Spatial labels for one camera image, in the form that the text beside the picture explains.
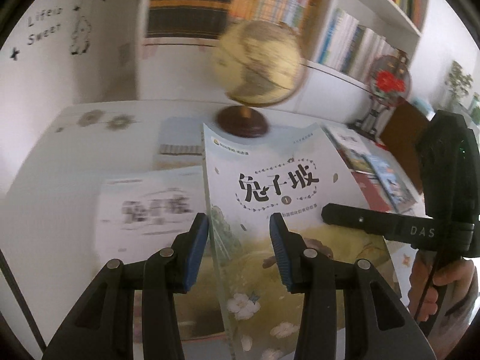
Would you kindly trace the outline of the person's right hand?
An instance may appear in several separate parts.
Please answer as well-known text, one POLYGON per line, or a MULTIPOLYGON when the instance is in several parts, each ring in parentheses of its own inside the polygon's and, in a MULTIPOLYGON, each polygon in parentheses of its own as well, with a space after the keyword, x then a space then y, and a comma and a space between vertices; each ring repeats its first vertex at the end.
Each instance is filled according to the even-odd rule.
POLYGON ((408 292, 408 310, 417 322, 426 322, 436 315, 440 289, 448 285, 452 287, 450 298, 443 299, 447 313, 469 304, 477 291, 474 284, 477 272, 472 260, 458 259, 439 269, 430 280, 432 268, 432 262, 428 262, 425 254, 418 251, 409 277, 411 288, 408 292))

